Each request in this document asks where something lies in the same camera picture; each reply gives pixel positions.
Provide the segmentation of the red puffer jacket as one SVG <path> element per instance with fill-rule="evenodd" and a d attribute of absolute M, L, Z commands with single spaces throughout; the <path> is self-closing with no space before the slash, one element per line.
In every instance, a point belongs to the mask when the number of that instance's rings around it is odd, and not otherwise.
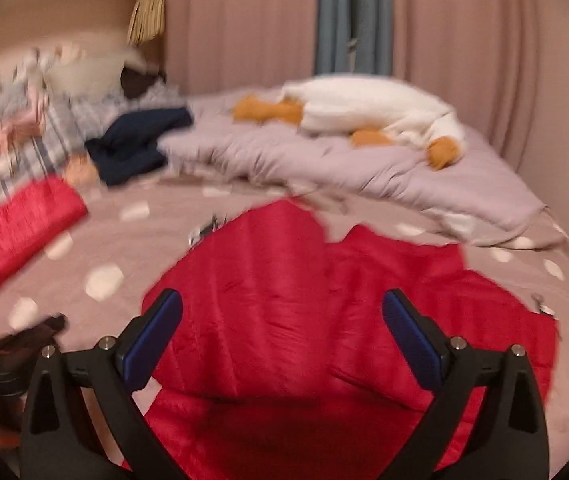
<path fill-rule="evenodd" d="M 185 479 L 384 479 L 432 402 L 386 327 L 401 290 L 449 337 L 525 348 L 545 403 L 552 318 L 470 270 L 458 245 L 417 245 L 354 226 L 332 242 L 290 200 L 240 214 L 149 290 L 185 314 L 154 371 L 147 423 Z M 476 390 L 439 463 L 462 454 Z"/>

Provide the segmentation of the lilac quilt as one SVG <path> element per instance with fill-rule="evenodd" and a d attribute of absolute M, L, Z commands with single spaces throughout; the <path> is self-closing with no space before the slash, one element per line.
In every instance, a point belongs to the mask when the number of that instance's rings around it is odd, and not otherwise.
<path fill-rule="evenodd" d="M 227 180 L 334 188 L 388 200 L 425 214 L 467 240 L 524 232 L 546 206 L 474 130 L 457 165 L 435 171 L 413 148 L 353 148 L 339 133 L 309 136 L 284 122 L 236 122 L 239 92 L 193 96 L 194 124 L 158 146 L 181 172 Z"/>

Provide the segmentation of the folded red garment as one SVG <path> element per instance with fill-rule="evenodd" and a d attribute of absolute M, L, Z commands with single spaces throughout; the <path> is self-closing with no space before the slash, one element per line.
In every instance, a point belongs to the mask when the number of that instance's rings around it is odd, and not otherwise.
<path fill-rule="evenodd" d="M 0 286 L 86 215 L 83 199 L 58 177 L 30 182 L 0 205 Z"/>

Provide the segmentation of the black garment by pillow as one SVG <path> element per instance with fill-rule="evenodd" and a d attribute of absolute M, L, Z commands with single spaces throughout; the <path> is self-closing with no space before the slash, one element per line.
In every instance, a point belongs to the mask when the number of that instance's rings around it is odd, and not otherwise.
<path fill-rule="evenodd" d="M 167 81 L 164 70 L 151 70 L 150 72 L 141 72 L 138 68 L 125 65 L 122 68 L 120 83 L 123 94 L 126 99 L 133 100 L 143 96 L 158 81 L 163 84 Z"/>

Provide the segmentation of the yellow tassel hanging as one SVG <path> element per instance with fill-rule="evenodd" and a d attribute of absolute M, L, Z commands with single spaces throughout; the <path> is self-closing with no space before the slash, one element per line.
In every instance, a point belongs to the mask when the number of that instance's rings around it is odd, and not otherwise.
<path fill-rule="evenodd" d="M 127 42 L 140 46 L 165 32 L 165 0 L 136 0 L 130 15 Z"/>

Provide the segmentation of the blue-grey curtain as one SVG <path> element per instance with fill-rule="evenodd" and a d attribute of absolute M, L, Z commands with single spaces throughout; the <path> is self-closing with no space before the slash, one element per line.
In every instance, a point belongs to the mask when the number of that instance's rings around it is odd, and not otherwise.
<path fill-rule="evenodd" d="M 391 75 L 393 0 L 318 0 L 315 73 Z"/>

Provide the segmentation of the pink polka dot blanket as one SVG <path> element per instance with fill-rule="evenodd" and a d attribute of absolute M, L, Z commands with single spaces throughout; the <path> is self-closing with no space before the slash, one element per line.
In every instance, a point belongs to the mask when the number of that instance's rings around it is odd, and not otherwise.
<path fill-rule="evenodd" d="M 149 302 L 165 272 L 207 236 L 246 211 L 290 200 L 310 211 L 332 242 L 354 226 L 417 245 L 455 244 L 467 267 L 536 314 L 552 318 L 557 348 L 545 400 L 550 468 L 569 461 L 569 238 L 543 212 L 521 235 L 458 242 L 432 218 L 388 200 L 315 191 L 284 198 L 243 183 L 217 188 L 164 179 L 86 193 L 89 216 L 64 231 L 0 289 L 0 333 L 61 312 L 62 341 L 80 349 L 120 330 Z"/>

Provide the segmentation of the pink curtain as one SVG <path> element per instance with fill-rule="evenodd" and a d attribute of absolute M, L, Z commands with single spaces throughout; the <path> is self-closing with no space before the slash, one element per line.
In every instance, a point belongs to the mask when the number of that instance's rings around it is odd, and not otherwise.
<path fill-rule="evenodd" d="M 191 92 L 315 75 L 318 0 L 165 0 Z M 446 99 L 513 166 L 569 154 L 569 0 L 393 0 L 391 75 Z"/>

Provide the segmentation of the white goose plush toy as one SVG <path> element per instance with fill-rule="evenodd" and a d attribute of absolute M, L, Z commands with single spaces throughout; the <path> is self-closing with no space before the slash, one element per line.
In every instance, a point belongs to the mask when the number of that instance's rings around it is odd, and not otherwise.
<path fill-rule="evenodd" d="M 357 148 L 401 145 L 425 153 L 435 170 L 455 165 L 467 135 L 454 106 L 397 78 L 332 74 L 283 84 L 277 101 L 245 96 L 237 122 L 286 122 L 307 133 L 345 133 Z"/>

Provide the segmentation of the navy blue garment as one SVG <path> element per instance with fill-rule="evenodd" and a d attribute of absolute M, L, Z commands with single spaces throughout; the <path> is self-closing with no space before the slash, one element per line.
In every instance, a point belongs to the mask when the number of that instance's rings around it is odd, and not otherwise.
<path fill-rule="evenodd" d="M 100 180 L 113 188 L 164 168 L 167 158 L 158 149 L 158 139 L 192 125 L 193 116 L 185 106 L 136 110 L 118 116 L 102 136 L 88 139 L 85 148 Z"/>

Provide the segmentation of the plaid shirt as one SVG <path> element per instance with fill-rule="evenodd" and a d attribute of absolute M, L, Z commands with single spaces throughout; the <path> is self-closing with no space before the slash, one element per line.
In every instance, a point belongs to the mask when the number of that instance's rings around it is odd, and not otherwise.
<path fill-rule="evenodd" d="M 135 100 L 122 94 L 100 100 L 88 96 L 52 98 L 45 110 L 44 133 L 27 139 L 0 159 L 0 204 L 31 180 L 62 174 L 68 159 L 82 154 L 85 142 L 102 136 L 118 116 L 185 104 L 177 88 L 160 82 Z"/>

